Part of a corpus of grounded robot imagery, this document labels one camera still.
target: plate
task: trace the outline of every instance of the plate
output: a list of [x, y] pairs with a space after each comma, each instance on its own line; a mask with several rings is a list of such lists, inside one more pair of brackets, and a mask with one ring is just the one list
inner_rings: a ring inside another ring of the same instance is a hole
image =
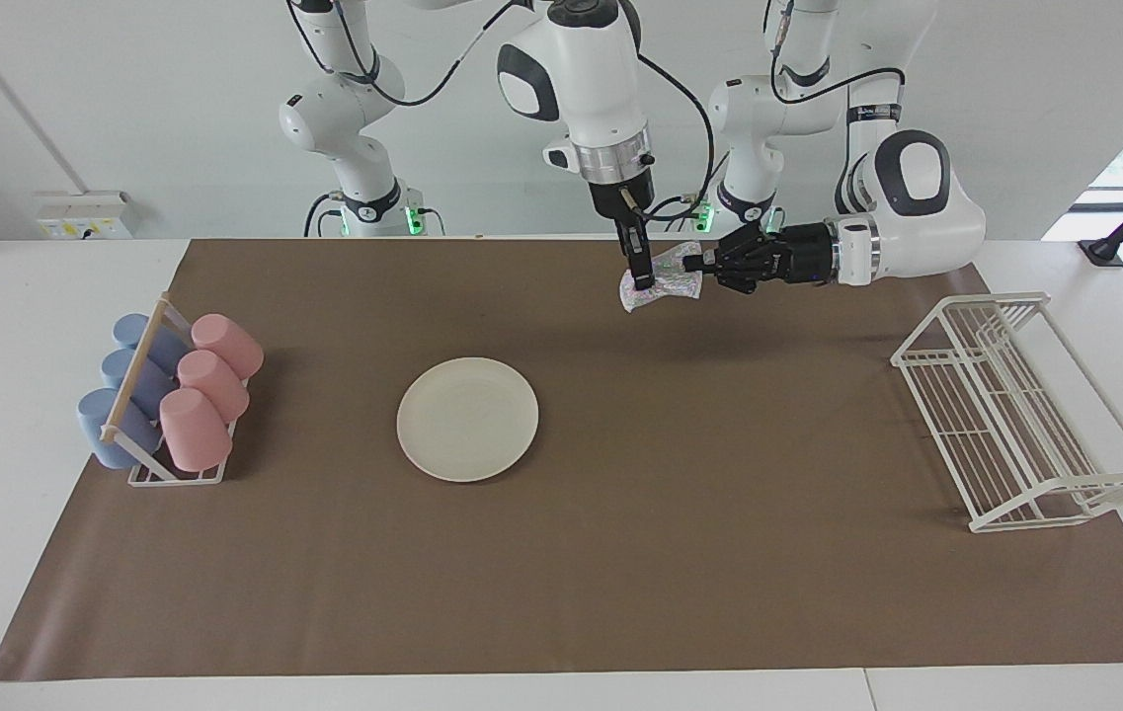
[[460, 358], [429, 368], [399, 404], [403, 454], [421, 472], [476, 482], [510, 468], [530, 448], [539, 402], [530, 383], [505, 364]]

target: robotic hand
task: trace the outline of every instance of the robotic hand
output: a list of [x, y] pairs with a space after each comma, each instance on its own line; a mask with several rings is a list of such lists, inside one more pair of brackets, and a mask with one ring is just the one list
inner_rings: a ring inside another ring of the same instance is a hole
[[[828, 119], [836, 103], [824, 101], [840, 95], [837, 91], [805, 95], [811, 86], [829, 85], [828, 54], [822, 58], [813, 48], [819, 46], [816, 39], [827, 40], [832, 31], [837, 0], [795, 4], [779, 0], [778, 27], [774, 15], [768, 22], [774, 66], [782, 69], [769, 79], [777, 82], [776, 89], [768, 82], [763, 90], [756, 78], [742, 78], [720, 86], [711, 99], [720, 130], [729, 139], [746, 136], [733, 142], [733, 167], [718, 189], [718, 201], [742, 226], [718, 248], [687, 257], [684, 268], [714, 274], [723, 286], [751, 293], [759, 281], [865, 286], [887, 275], [919, 277], [967, 265], [985, 237], [984, 212], [964, 193], [940, 139], [921, 130], [898, 130], [901, 72], [934, 18], [935, 0], [880, 0], [865, 7], [857, 24], [865, 42], [857, 45], [851, 62], [856, 78], [848, 82], [847, 166], [836, 190], [841, 217], [765, 234], [764, 216], [783, 167], [769, 136], [828, 130], [836, 121]], [[801, 26], [809, 37], [795, 44], [791, 20], [800, 21], [800, 12], [809, 18]], [[779, 58], [785, 63], [776, 62]], [[822, 61], [820, 69], [804, 78], [802, 72], [809, 71], [804, 67], [815, 61]], [[801, 109], [811, 102], [821, 103], [810, 111]], [[759, 107], [773, 109], [765, 116]]]
[[[394, 109], [372, 86], [403, 94], [403, 75], [372, 48], [364, 0], [289, 0], [294, 22], [325, 71], [281, 104], [281, 126], [303, 151], [321, 153], [340, 184], [334, 197], [343, 221], [357, 237], [418, 231], [409, 210], [422, 204], [420, 191], [394, 176], [381, 142], [359, 134]], [[349, 38], [354, 37], [355, 55]]]
[[526, 118], [565, 121], [569, 134], [544, 149], [545, 159], [587, 181], [596, 212], [614, 221], [636, 288], [650, 289], [643, 211], [652, 203], [652, 155], [636, 75], [636, 8], [630, 0], [560, 0], [536, 12], [499, 53], [501, 91]]

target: green light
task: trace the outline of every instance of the green light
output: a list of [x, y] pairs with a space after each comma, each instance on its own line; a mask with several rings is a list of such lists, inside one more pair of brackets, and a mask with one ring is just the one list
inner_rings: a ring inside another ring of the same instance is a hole
[[407, 209], [407, 226], [408, 230], [412, 235], [421, 234], [424, 231], [424, 217], [420, 212], [416, 211], [416, 208]]
[[693, 229], [701, 233], [709, 233], [711, 226], [715, 224], [715, 209], [710, 202], [702, 202], [701, 217], [693, 221]]

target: tabletop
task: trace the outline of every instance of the tabletop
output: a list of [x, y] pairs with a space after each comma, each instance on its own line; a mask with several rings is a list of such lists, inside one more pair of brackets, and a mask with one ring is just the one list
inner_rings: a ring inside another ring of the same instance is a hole
[[[0, 639], [81, 470], [81, 432], [58, 414], [94, 388], [98, 355], [77, 343], [121, 312], [146, 310], [185, 248], [173, 240], [0, 241]], [[1072, 244], [1051, 243], [989, 243], [977, 267], [992, 291], [1053, 297], [1054, 318], [1123, 414], [1123, 272], [1094, 270]], [[15, 471], [31, 476], [11, 476]], [[938, 708], [951, 699], [957, 708], [1114, 708], [1123, 707], [1123, 666], [1, 684], [0, 707], [94, 707], [104, 698], [149, 705], [154, 694], [209, 699], [202, 707], [340, 699], [343, 705], [398, 708], [428, 699], [447, 707], [613, 708], [639, 699], [639, 705], [684, 708], [705, 699], [736, 708], [885, 711]]]

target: white electrical box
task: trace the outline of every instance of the white electrical box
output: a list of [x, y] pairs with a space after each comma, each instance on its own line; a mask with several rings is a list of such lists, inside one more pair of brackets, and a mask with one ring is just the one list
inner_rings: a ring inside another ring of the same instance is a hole
[[133, 239], [135, 217], [121, 192], [42, 193], [38, 228], [52, 239]]

